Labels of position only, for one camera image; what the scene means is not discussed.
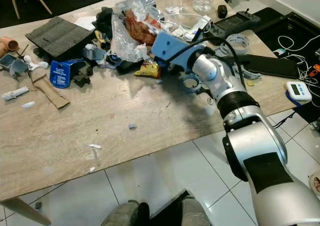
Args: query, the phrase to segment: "white device display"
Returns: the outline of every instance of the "white device display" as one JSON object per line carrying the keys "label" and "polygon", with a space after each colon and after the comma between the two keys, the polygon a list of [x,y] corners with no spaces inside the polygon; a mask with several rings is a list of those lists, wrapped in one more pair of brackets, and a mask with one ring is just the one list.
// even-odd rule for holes
{"label": "white device display", "polygon": [[307,101],[312,99],[311,93],[304,82],[289,81],[286,83],[286,88],[293,100]]}

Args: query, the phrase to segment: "wooden table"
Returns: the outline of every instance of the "wooden table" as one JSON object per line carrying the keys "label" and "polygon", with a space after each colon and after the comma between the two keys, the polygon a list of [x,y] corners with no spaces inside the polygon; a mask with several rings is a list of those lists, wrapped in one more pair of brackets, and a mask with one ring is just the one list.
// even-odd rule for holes
{"label": "wooden table", "polygon": [[[192,2],[183,0],[185,12],[195,13]],[[217,21],[218,5],[227,4],[223,0],[213,0],[213,4],[208,15]],[[165,1],[157,0],[157,5],[163,9]],[[229,16],[235,13],[227,8]],[[74,22],[97,12],[62,17]],[[30,44],[24,35],[47,21],[3,28],[0,36],[12,37],[24,48]],[[250,39],[251,54],[274,57],[252,31],[243,33]],[[32,47],[26,54],[39,61]],[[56,88],[71,102],[57,110],[26,75],[17,81],[7,71],[0,72],[1,94],[23,86],[31,89],[17,99],[0,100],[0,202],[85,176],[91,167],[106,169],[223,129],[218,110],[212,116],[206,113],[206,95],[185,93],[176,76],[165,75],[157,83],[95,67],[90,79],[91,84],[83,88],[74,83]],[[263,76],[248,92],[266,115],[272,115],[294,106],[284,94],[286,81]],[[21,107],[30,101],[35,101],[33,107]],[[130,123],[136,123],[136,130],[129,130]]]}

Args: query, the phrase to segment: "floor tile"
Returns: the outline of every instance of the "floor tile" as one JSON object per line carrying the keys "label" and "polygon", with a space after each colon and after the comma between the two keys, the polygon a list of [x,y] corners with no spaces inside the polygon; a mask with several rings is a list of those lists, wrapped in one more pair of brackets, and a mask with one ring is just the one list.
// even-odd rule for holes
{"label": "floor tile", "polygon": [[285,146],[288,152],[287,168],[297,179],[309,186],[308,176],[320,170],[320,164],[293,139]]}
{"label": "floor tile", "polygon": [[214,226],[255,225],[231,192],[219,199],[206,213]]}
{"label": "floor tile", "polygon": [[4,219],[5,219],[5,210],[4,210],[4,207],[0,205],[0,222]]}
{"label": "floor tile", "polygon": [[[278,123],[294,111],[289,109],[274,115],[269,116],[274,122]],[[291,137],[295,136],[300,130],[302,130],[308,124],[299,114],[295,113],[293,118],[288,118],[281,128]]]}
{"label": "floor tile", "polygon": [[[267,117],[267,119],[269,120],[270,124],[273,126],[275,125],[277,122],[273,121],[270,117]],[[287,134],[281,127],[278,127],[275,129],[279,135],[281,136],[281,138],[283,139],[283,142],[286,143],[288,142],[291,137],[289,136],[289,134]]]}
{"label": "floor tile", "polygon": [[197,138],[194,140],[194,143],[230,189],[240,180],[234,176],[228,163],[222,144],[222,138],[224,136],[226,136],[226,132],[220,131]]}
{"label": "floor tile", "polygon": [[204,206],[211,206],[228,189],[191,142],[123,163],[106,170],[120,203],[146,202],[155,215],[187,189]]}
{"label": "floor tile", "polygon": [[[52,226],[99,226],[118,205],[104,171],[68,181],[40,201]],[[40,224],[15,213],[7,218],[7,225]]]}
{"label": "floor tile", "polygon": [[[25,201],[27,204],[31,204],[33,201],[41,198],[43,195],[46,195],[46,194],[50,193],[52,190],[56,189],[60,185],[62,185],[62,184],[53,185],[51,187],[47,187],[47,188],[44,188],[44,189],[41,189],[41,190],[38,190],[38,191],[35,191],[35,192],[31,192],[31,193],[22,195],[22,196],[20,196],[20,199]],[[5,209],[6,217],[9,217],[14,213],[15,212],[11,211],[8,208]]]}
{"label": "floor tile", "polygon": [[250,215],[252,220],[257,223],[257,218],[254,210],[254,205],[251,197],[251,190],[248,182],[241,181],[233,189],[234,196],[239,200],[245,211]]}
{"label": "floor tile", "polygon": [[320,164],[320,133],[306,126],[293,139]]}

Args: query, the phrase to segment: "small debris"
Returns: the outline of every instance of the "small debris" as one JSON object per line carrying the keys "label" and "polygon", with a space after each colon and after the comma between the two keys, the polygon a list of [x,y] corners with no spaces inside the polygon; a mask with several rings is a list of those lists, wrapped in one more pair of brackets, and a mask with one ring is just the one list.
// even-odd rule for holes
{"label": "small debris", "polygon": [[21,105],[21,107],[24,109],[28,109],[28,108],[31,108],[33,105],[35,105],[35,101],[27,102],[27,103]]}
{"label": "small debris", "polygon": [[255,85],[255,82],[253,82],[252,80],[248,80],[248,81],[246,82],[246,84],[247,84],[248,86],[254,86],[254,85]]}
{"label": "small debris", "polygon": [[100,150],[101,149],[101,146],[100,145],[97,145],[97,144],[88,144],[88,146],[89,147],[92,147],[92,148],[96,148],[96,149],[98,149],[98,150]]}
{"label": "small debris", "polygon": [[135,130],[137,128],[136,123],[129,123],[129,129],[130,130]]}

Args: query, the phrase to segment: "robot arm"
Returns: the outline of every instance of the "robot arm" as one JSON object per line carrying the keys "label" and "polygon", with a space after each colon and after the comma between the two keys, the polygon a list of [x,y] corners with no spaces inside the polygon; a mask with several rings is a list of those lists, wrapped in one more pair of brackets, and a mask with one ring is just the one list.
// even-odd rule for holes
{"label": "robot arm", "polygon": [[[165,61],[187,43],[161,32],[152,53]],[[259,104],[232,75],[229,66],[195,45],[170,60],[195,73],[214,97],[223,118],[223,146],[232,172],[249,182],[260,226],[320,222],[320,201],[287,169],[287,150]]]}

